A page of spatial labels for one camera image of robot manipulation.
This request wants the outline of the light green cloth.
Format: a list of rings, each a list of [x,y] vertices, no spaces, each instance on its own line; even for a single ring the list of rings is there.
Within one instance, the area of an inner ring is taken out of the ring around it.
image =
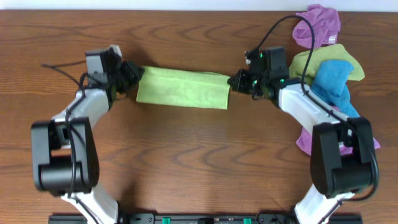
[[[229,76],[213,72],[191,72],[145,67],[136,101],[194,108],[228,108]]]

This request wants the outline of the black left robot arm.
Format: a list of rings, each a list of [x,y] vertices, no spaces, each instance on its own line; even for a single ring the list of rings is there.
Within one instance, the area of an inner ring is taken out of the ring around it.
[[[35,187],[72,204],[82,223],[139,223],[123,212],[99,183],[92,129],[117,101],[137,86],[144,69],[132,61],[101,62],[76,81],[75,99],[48,121],[31,126]]]

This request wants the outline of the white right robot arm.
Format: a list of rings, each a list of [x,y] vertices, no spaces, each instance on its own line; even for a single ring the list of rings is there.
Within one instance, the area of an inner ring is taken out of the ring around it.
[[[312,186],[294,207],[291,223],[328,223],[344,202],[356,201],[367,187],[371,197],[379,182],[373,133],[365,118],[350,118],[319,99],[304,81],[270,72],[240,70],[228,79],[232,90],[273,102],[312,135]]]

